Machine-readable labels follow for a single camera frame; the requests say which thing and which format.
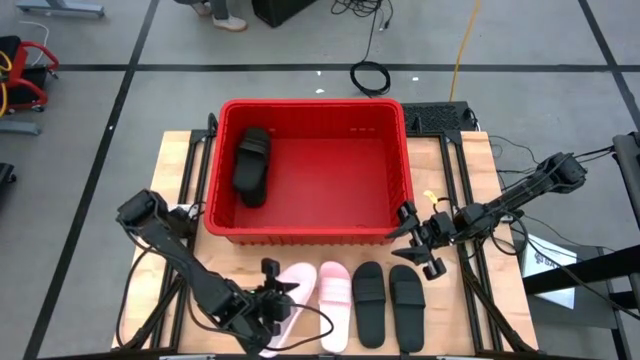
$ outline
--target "white sneaker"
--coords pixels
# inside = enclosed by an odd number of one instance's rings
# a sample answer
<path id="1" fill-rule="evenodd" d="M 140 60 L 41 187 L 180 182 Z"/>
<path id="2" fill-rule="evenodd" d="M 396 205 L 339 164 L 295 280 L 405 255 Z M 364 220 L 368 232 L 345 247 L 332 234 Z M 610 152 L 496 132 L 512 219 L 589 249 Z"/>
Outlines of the white sneaker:
<path id="1" fill-rule="evenodd" d="M 247 29 L 247 22 L 235 16 L 229 15 L 229 18 L 224 20 L 218 20 L 214 17 L 213 26 L 217 27 L 218 29 L 238 32 Z"/>
<path id="2" fill-rule="evenodd" d="M 197 4 L 191 5 L 191 7 L 200 16 L 209 16 L 209 15 L 211 15 L 211 8 L 209 7 L 209 4 L 197 3 Z"/>

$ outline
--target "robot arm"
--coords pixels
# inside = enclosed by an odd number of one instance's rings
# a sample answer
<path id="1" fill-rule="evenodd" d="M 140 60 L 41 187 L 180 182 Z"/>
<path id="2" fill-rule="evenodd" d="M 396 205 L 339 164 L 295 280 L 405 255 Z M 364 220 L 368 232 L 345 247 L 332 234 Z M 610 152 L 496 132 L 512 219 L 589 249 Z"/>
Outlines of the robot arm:
<path id="1" fill-rule="evenodd" d="M 411 247 L 393 254 L 416 265 L 426 264 L 423 271 L 427 280 L 436 279 L 446 273 L 446 268 L 441 259 L 433 256 L 433 249 L 485 239 L 503 216 L 518 212 L 519 207 L 548 192 L 572 192 L 584 184 L 586 173 L 573 154 L 557 153 L 500 197 L 486 204 L 470 204 L 460 209 L 453 219 L 446 213 L 437 213 L 420 223 L 415 206 L 404 203 L 398 210 L 401 226 L 388 237 L 411 234 Z"/>
<path id="2" fill-rule="evenodd" d="M 290 315 L 293 302 L 286 292 L 298 284 L 276 280 L 280 272 L 277 262 L 263 259 L 264 285 L 254 291 L 242 290 L 232 280 L 207 270 L 182 244 L 181 239 L 194 230 L 189 214 L 181 208 L 168 211 L 162 197 L 149 190 L 142 190 L 118 208 L 116 220 L 182 275 L 202 312 L 216 327 L 237 334 L 248 355 L 257 355 L 280 333 L 276 322 Z"/>

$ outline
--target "black slipper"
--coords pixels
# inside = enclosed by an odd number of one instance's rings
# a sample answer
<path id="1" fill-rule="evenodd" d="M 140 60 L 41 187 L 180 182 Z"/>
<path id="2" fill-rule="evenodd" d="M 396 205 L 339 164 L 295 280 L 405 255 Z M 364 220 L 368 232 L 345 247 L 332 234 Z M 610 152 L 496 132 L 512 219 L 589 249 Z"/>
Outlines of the black slipper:
<path id="1" fill-rule="evenodd" d="M 389 274 L 389 290 L 400 351 L 412 353 L 424 346 L 424 290 L 420 277 L 405 265 Z"/>
<path id="2" fill-rule="evenodd" d="M 351 286 L 356 308 L 358 338 L 362 346 L 375 349 L 384 344 L 384 277 L 375 261 L 366 262 L 353 273 Z"/>
<path id="3" fill-rule="evenodd" d="M 248 128 L 236 150 L 233 188 L 245 206 L 260 207 L 267 200 L 267 170 L 271 139 L 260 128 Z"/>

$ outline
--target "white paper sign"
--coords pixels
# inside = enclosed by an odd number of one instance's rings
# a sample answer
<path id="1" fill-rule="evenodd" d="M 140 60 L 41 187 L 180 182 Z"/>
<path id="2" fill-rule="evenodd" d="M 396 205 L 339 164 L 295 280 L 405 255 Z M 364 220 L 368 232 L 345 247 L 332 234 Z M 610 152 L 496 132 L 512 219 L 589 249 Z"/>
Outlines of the white paper sign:
<path id="1" fill-rule="evenodd" d="M 536 249 L 540 250 L 541 253 L 558 264 L 566 266 L 576 263 L 576 253 L 542 240 L 537 236 L 529 235 L 529 239 L 532 240 L 533 246 L 535 246 Z M 527 246 L 525 249 L 523 259 L 523 278 L 557 268 L 557 265 L 540 255 L 531 246 Z M 550 291 L 542 294 L 536 294 L 536 296 L 566 308 L 573 309 L 575 288 Z"/>

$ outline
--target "gray floor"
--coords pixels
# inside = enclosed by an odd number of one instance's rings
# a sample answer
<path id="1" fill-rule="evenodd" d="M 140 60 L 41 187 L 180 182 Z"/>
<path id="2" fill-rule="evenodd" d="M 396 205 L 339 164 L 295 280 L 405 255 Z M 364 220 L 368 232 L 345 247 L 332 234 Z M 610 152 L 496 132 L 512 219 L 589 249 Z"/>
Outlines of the gray floor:
<path id="1" fill-rule="evenodd" d="M 100 3 L 107 11 L 102 20 L 24 16 L 5 2 L 0 35 L 40 41 L 41 29 L 18 23 L 37 21 L 50 28 L 49 47 L 64 64 L 126 64 L 150 0 Z M 331 3 L 319 0 L 270 29 L 253 15 L 248 0 L 237 0 L 232 8 L 250 27 L 231 34 L 213 29 L 209 19 L 189 8 L 161 0 L 140 63 L 355 62 L 366 49 L 371 19 L 332 16 Z M 640 64 L 635 36 L 640 4 L 593 0 L 590 5 L 618 63 Z M 394 1 L 394 21 L 388 31 L 374 34 L 371 60 L 453 63 L 472 6 L 471 0 Z M 577 1 L 485 0 L 476 25 L 465 63 L 606 64 Z M 388 96 L 400 102 L 447 99 L 451 73 L 391 76 Z M 0 292 L 0 349 L 6 359 L 24 354 L 123 73 L 61 72 L 60 77 L 50 83 L 47 111 L 13 116 L 40 124 L 41 136 L 0 134 L 0 161 L 15 164 L 19 176 L 0 216 L 0 287 L 5 289 Z M 373 73 L 363 78 L 368 84 L 379 80 Z M 640 74 L 624 78 L 640 94 Z M 40 356 L 109 349 L 133 252 L 113 221 L 115 209 L 149 185 L 164 131 L 201 128 L 209 112 L 217 114 L 233 98 L 361 96 L 346 71 L 136 72 Z M 469 102 L 484 130 L 530 146 L 538 159 L 603 147 L 614 135 L 636 128 L 609 73 L 462 72 L 456 98 Z M 526 152 L 496 142 L 504 150 L 498 167 L 531 165 Z M 637 244 L 638 228 L 615 163 L 602 159 L 588 168 L 582 189 L 546 196 L 526 210 L 575 241 L 614 249 Z M 547 229 L 528 225 L 533 234 L 559 241 Z M 637 322 L 626 323 L 630 339 L 637 338 Z M 615 357 L 608 332 L 535 325 L 540 347 L 551 354 Z M 639 344 L 632 341 L 632 346 L 640 353 Z"/>

